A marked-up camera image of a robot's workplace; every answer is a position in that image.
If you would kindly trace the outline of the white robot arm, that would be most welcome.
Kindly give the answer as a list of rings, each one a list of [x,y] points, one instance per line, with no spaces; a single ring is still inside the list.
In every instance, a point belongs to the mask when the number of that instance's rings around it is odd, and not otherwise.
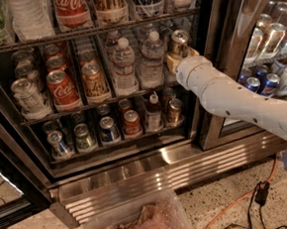
[[[182,58],[175,75],[211,114],[247,121],[287,141],[287,101],[253,93],[202,56]]]

